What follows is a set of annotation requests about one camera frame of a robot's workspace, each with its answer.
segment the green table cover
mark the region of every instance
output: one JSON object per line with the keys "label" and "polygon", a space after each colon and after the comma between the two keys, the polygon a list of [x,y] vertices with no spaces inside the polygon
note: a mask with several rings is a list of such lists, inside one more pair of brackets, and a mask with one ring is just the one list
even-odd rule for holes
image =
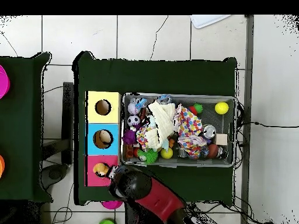
{"label": "green table cover", "polygon": [[[77,98],[75,135],[78,131],[74,137],[75,151],[78,151],[74,156],[78,156],[74,174],[75,201],[81,204],[87,200],[113,200],[107,187],[84,186],[85,91],[234,96],[236,67],[235,58],[223,62],[98,60],[90,52],[81,52],[72,67]],[[178,166],[173,169],[152,165],[147,169],[187,202],[220,200],[232,204],[233,167]]]}
{"label": "green table cover", "polygon": [[51,201],[40,186],[41,76],[50,56],[0,57],[11,82],[0,99],[0,155],[5,159],[0,200]]}

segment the green ball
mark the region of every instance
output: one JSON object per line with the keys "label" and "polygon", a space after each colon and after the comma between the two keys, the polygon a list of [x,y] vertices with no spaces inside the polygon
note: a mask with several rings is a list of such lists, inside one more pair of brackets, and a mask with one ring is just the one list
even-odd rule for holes
{"label": "green ball", "polygon": [[193,107],[195,107],[197,113],[201,113],[203,111],[203,106],[201,104],[195,103]]}

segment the blue panel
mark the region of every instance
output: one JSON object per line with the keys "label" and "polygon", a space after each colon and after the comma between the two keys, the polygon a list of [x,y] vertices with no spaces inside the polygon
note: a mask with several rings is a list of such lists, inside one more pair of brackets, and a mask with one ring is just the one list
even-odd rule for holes
{"label": "blue panel", "polygon": [[[93,143],[93,135],[100,130],[107,130],[112,134],[113,142],[107,149],[99,149]],[[119,125],[118,124],[88,124],[88,154],[89,155],[118,155],[119,154]]]}

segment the circular hole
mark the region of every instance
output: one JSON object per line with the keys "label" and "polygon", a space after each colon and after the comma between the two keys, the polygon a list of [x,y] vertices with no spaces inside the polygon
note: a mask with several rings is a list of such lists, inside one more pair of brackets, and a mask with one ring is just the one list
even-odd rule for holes
{"label": "circular hole", "polygon": [[111,111],[111,104],[107,100],[99,100],[95,105],[96,112],[100,115],[107,115]]}
{"label": "circular hole", "polygon": [[113,142],[112,134],[109,131],[107,131],[106,129],[97,131],[93,135],[93,143],[99,149],[109,148],[111,146],[112,142]]}

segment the red ball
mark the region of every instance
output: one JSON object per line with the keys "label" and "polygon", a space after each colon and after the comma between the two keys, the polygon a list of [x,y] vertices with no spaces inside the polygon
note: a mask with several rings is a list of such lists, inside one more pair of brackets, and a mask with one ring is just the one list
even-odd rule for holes
{"label": "red ball", "polygon": [[195,107],[190,106],[188,109],[191,113],[193,113],[194,115],[197,115],[197,111],[196,111]]}
{"label": "red ball", "polygon": [[133,153],[134,153],[134,156],[135,156],[135,157],[138,157],[138,155],[137,155],[137,151],[138,151],[138,150],[139,150],[139,148],[137,148],[137,147],[134,148],[134,150],[133,150]]}
{"label": "red ball", "polygon": [[207,158],[212,159],[218,155],[218,145],[211,144],[208,146],[208,155]]}

